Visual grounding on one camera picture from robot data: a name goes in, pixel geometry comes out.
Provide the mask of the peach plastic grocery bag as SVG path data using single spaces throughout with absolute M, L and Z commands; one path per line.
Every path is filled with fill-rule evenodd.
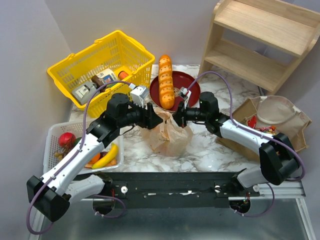
M 139 127 L 142 139 L 156 154 L 165 157 L 183 155 L 194 135 L 192 129 L 178 126 L 169 111 L 156 107 L 155 113 L 163 122 L 151 130 Z

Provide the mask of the orange Fox's candy bag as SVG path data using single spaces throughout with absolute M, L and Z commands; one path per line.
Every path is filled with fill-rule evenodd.
M 271 134 L 271 135 L 275 135 L 276 134 L 276 127 L 275 126 L 262 126 L 262 127 L 258 127 L 256 128 L 256 130 L 262 132 L 262 133 L 266 133 L 266 134 Z

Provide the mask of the burlap tote bag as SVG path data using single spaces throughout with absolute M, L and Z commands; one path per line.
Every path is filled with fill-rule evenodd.
M 283 96 L 248 98 L 232 113 L 232 117 L 246 126 L 256 117 L 256 129 L 274 126 L 276 134 L 283 133 L 288 136 L 297 153 L 308 147 L 304 130 L 312 120 Z

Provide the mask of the red Konfeti candy bag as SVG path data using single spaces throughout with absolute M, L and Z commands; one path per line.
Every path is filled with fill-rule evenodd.
M 247 125 L 252 129 L 256 129 L 256 127 L 257 127 L 257 117 L 254 115 L 250 120 L 247 121 Z

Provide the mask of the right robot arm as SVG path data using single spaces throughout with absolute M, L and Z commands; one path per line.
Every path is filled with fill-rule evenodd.
M 182 128 L 188 122 L 203 124 L 211 134 L 234 141 L 259 156 L 259 167 L 244 169 L 235 176 L 235 183 L 244 189 L 265 183 L 278 186 L 301 166 L 299 156 L 285 134 L 263 133 L 233 120 L 220 112 L 212 92 L 199 95 L 199 107 L 188 107 L 180 102 L 172 116 Z

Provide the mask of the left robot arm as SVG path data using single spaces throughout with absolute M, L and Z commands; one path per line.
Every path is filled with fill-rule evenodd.
M 85 165 L 119 135 L 121 128 L 137 125 L 153 129 L 163 122 L 151 103 L 146 107 L 130 101 L 124 93 L 116 93 L 106 110 L 84 130 L 79 143 L 50 171 L 40 178 L 32 176 L 26 183 L 30 205 L 51 222 L 59 220 L 68 210 L 70 199 L 66 190 Z

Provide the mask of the long orange bread loaf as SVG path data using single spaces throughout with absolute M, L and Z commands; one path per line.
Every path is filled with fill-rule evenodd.
M 158 63 L 158 94 L 163 109 L 170 110 L 175 104 L 172 61 L 168 55 L 162 55 Z

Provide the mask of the dark red round plate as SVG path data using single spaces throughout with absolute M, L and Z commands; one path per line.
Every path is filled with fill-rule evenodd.
M 181 88 L 188 88 L 192 82 L 195 80 L 191 75 L 181 72 L 181 71 L 173 71 L 172 72 L 172 77 L 173 77 L 173 86 L 174 86 L 174 106 L 169 109 L 168 111 L 171 113 L 174 113 L 178 106 L 179 103 L 183 100 L 182 97 L 179 96 L 179 91 Z M 200 85 L 196 82 L 191 88 L 191 95 L 189 97 L 188 100 L 188 106 L 189 107 L 194 107 L 196 105 L 196 103 L 199 100 L 199 95 L 201 93 L 201 88 Z M 160 104 L 160 99 L 159 99 L 159 78 L 158 76 L 156 76 L 151 84 L 150 84 L 150 88 L 149 88 L 149 93 L 150 93 L 150 97 L 153 101 L 153 103 L 163 109 L 163 107 Z

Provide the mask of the orange capped bottle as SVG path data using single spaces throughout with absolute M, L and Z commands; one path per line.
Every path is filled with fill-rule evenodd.
M 126 77 L 128 77 L 129 76 L 129 74 L 127 73 L 127 72 L 125 72 L 125 71 L 121 71 L 121 72 L 119 72 L 119 74 L 118 74 L 118 78 L 122 81 L 122 80 L 124 80 Z

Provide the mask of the front yellow banana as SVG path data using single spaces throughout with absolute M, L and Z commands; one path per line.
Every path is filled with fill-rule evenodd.
M 104 167 L 112 167 L 117 164 L 116 156 L 118 154 L 119 147 L 112 143 L 111 148 L 107 154 L 105 154 L 101 159 L 99 159 L 97 162 L 95 162 L 92 165 L 92 169 L 99 169 Z

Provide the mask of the white carton in basket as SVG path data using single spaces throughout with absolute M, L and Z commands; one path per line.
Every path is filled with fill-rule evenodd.
M 99 80 L 102 81 L 103 84 L 118 81 L 118 77 L 116 74 L 109 68 L 104 69 L 103 71 L 96 74 Z

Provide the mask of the brown bottle in basket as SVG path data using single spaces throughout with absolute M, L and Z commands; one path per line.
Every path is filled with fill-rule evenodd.
M 96 85 L 96 88 L 100 88 L 101 86 L 105 85 L 107 81 L 101 77 L 98 77 L 97 75 L 94 75 L 91 78 L 91 81 Z

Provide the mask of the yellow plastic shopping basket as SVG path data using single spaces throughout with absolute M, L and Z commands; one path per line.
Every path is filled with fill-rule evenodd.
M 47 73 L 57 88 L 81 111 L 86 110 L 91 118 L 97 118 L 106 110 L 112 94 L 129 94 L 130 88 L 117 83 L 94 97 L 89 105 L 80 103 L 72 91 L 105 69 L 112 70 L 116 75 L 124 71 L 128 74 L 124 79 L 126 82 L 149 87 L 155 59 L 137 40 L 121 30 L 115 30 L 49 67 Z

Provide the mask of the orange fruit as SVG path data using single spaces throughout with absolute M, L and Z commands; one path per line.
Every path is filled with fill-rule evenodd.
M 96 163 L 99 159 L 100 159 L 101 154 L 98 153 L 97 155 L 95 155 L 90 161 L 89 164 L 94 164 Z

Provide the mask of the grey box in basket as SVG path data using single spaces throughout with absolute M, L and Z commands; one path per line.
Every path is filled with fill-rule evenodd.
M 85 81 L 71 91 L 80 105 L 85 105 L 91 97 L 96 97 L 100 92 L 96 92 L 97 85 L 91 81 Z

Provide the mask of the green lime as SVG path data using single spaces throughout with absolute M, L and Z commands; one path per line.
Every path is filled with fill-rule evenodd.
M 76 138 L 74 141 L 74 145 L 76 146 L 80 142 L 81 139 L 82 139 L 82 137 Z

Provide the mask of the longan bunch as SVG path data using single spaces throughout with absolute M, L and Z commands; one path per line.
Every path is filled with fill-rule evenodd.
M 54 157 L 61 161 L 68 153 L 69 149 L 65 147 L 61 147 L 57 152 L 54 153 Z

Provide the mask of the white plastic fruit basket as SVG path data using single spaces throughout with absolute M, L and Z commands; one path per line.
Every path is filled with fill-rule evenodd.
M 43 173 L 53 169 L 60 161 L 54 157 L 54 153 L 57 152 L 61 147 L 59 145 L 59 137 L 66 132 L 70 132 L 75 135 L 76 138 L 79 138 L 83 134 L 83 120 L 70 121 L 54 124 L 48 130 L 46 137 L 45 149 L 44 149 L 44 158 L 43 158 Z M 115 140 L 112 141 L 118 146 L 118 154 L 116 156 L 117 164 L 114 166 L 107 166 L 103 168 L 91 169 L 84 167 L 78 175 L 92 174 L 95 172 L 109 172 L 120 167 L 124 162 L 124 141 L 123 136 L 118 136 Z

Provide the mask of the wooden shelf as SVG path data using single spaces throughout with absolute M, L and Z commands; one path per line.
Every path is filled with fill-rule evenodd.
M 199 73 L 217 66 L 275 95 L 319 37 L 319 12 L 281 0 L 220 0 Z

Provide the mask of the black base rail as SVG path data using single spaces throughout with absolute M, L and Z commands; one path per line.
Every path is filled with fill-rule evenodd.
M 228 208 L 229 199 L 258 197 L 235 182 L 235 172 L 97 172 L 102 195 L 122 200 L 128 209 Z

